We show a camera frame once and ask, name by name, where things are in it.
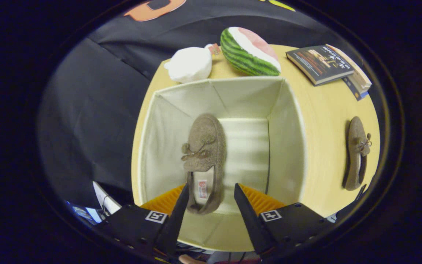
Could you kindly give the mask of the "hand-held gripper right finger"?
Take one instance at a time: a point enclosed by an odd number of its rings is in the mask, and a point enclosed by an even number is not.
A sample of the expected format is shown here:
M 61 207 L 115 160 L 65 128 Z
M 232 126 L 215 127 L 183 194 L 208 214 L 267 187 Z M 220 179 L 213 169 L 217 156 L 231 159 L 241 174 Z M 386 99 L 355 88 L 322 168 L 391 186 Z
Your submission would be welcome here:
M 261 258 L 299 254 L 332 228 L 329 220 L 299 202 L 286 205 L 240 183 L 235 184 L 233 196 Z

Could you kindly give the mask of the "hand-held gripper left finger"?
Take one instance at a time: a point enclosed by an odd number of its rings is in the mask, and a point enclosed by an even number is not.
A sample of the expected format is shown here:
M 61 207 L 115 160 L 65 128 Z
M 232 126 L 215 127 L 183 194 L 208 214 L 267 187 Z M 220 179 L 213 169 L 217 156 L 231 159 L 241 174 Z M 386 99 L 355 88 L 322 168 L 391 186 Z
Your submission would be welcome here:
M 183 184 L 142 206 L 127 205 L 101 223 L 101 232 L 141 257 L 174 257 L 189 202 Z

